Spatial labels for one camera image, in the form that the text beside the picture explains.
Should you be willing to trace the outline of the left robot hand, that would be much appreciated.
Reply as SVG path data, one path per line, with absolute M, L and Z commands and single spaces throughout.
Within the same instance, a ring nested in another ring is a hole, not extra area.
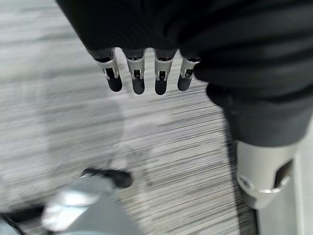
M 313 3 L 310 0 L 60 0 L 110 89 L 122 81 L 116 48 L 133 90 L 144 92 L 144 52 L 155 52 L 155 91 L 167 88 L 176 52 L 178 88 L 192 77 L 222 108 L 236 144 L 237 180 L 258 210 L 289 179 L 313 116 Z

